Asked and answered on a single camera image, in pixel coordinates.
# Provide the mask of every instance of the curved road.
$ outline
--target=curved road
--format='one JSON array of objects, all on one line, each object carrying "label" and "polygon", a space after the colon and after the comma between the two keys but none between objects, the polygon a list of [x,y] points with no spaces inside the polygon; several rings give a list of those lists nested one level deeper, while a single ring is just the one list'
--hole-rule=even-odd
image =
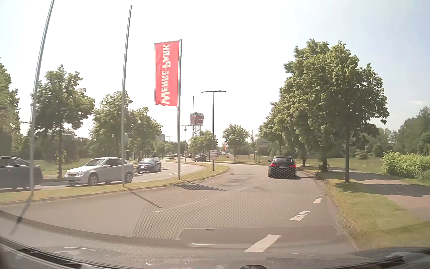
[{"label": "curved road", "polygon": [[[354,251],[335,222],[323,182],[303,172],[295,180],[269,179],[266,166],[224,165],[228,172],[203,181],[34,203],[24,215],[31,221],[17,228],[14,218],[0,216],[0,235],[39,248],[106,249],[122,254],[99,261],[126,266],[134,254],[164,259]],[[19,215],[23,206],[0,209]]]}]

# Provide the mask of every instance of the flagpole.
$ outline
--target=flagpole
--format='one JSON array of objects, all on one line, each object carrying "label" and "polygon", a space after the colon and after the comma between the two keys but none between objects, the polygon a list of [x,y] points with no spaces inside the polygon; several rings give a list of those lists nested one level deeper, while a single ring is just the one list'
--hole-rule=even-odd
[{"label": "flagpole", "polygon": [[46,24],[44,26],[43,39],[39,47],[39,56],[36,65],[36,76],[34,77],[33,87],[33,104],[31,105],[31,136],[29,137],[29,189],[31,194],[34,193],[34,125],[36,124],[36,98],[37,98],[37,87],[39,86],[39,73],[41,72],[41,62],[43,61],[44,44],[46,43],[47,28],[49,27],[49,20],[51,19],[51,13],[53,11],[54,0],[51,1],[49,12],[46,18]]},{"label": "flagpole", "polygon": [[180,80],[182,77],[182,40],[179,46],[179,90],[177,97],[177,174],[180,179]]},{"label": "flagpole", "polygon": [[127,20],[127,33],[126,33],[126,45],[125,45],[125,51],[124,51],[124,70],[122,71],[122,109],[121,109],[121,117],[120,120],[120,158],[122,160],[122,169],[121,169],[121,179],[122,179],[122,186],[125,185],[125,148],[124,148],[124,139],[125,139],[125,132],[124,132],[124,108],[125,108],[125,79],[126,79],[126,70],[127,70],[127,48],[128,48],[128,30],[130,28],[130,15],[132,14],[132,5],[128,7],[128,20]]}]

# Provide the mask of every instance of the car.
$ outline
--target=car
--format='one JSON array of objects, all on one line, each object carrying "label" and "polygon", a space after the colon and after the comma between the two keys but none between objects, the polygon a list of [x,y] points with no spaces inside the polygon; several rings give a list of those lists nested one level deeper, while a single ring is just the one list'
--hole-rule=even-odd
[{"label": "car", "polygon": [[207,156],[205,154],[199,154],[197,157],[195,157],[196,162],[206,162]]},{"label": "car", "polygon": [[296,163],[291,156],[275,156],[269,160],[268,177],[296,178]]},{"label": "car", "polygon": [[[0,156],[0,189],[30,186],[30,163],[21,158]],[[43,181],[43,174],[38,165],[34,166],[34,185]]]},{"label": "car", "polygon": [[140,172],[162,171],[162,162],[157,157],[148,157],[137,164],[137,174]]},{"label": "car", "polygon": [[[124,183],[131,183],[134,176],[134,165],[124,160]],[[99,182],[110,183],[122,180],[122,159],[117,157],[100,157],[87,162],[81,167],[69,169],[64,174],[64,181],[71,187],[78,184],[95,186]]]}]

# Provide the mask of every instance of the hedge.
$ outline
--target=hedge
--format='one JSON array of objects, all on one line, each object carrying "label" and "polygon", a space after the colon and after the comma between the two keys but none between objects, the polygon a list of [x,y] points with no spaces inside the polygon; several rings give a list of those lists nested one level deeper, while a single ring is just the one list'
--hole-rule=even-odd
[{"label": "hedge", "polygon": [[383,156],[381,170],[393,176],[430,181],[430,156],[388,152]]}]

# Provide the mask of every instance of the grass median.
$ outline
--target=grass median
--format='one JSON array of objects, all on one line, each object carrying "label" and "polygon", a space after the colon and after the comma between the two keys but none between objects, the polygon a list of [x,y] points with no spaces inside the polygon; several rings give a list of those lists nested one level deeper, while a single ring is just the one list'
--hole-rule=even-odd
[{"label": "grass median", "polygon": [[[197,181],[208,179],[217,175],[220,175],[228,170],[227,166],[224,165],[215,165],[215,171],[212,171],[212,164],[205,163],[188,163],[191,165],[200,165],[205,166],[206,169],[182,175],[180,180],[177,177],[172,177],[164,180],[153,180],[147,182],[135,182],[125,184],[125,187],[122,184],[101,184],[97,186],[76,186],[74,188],[65,187],[61,189],[45,189],[45,190],[35,190],[33,200],[40,199],[48,199],[48,198],[67,198],[71,196],[80,196],[80,195],[91,195],[91,194],[104,194],[104,193],[112,193],[112,192],[122,192],[133,189],[143,189],[143,188],[152,188],[152,187],[163,187],[174,184],[179,184],[187,181]],[[8,191],[5,193],[0,193],[0,203],[7,202],[20,202],[25,201],[29,198],[29,191]]]},{"label": "grass median", "polygon": [[369,184],[327,179],[328,195],[339,208],[337,221],[360,249],[430,247],[430,223],[369,189]]}]

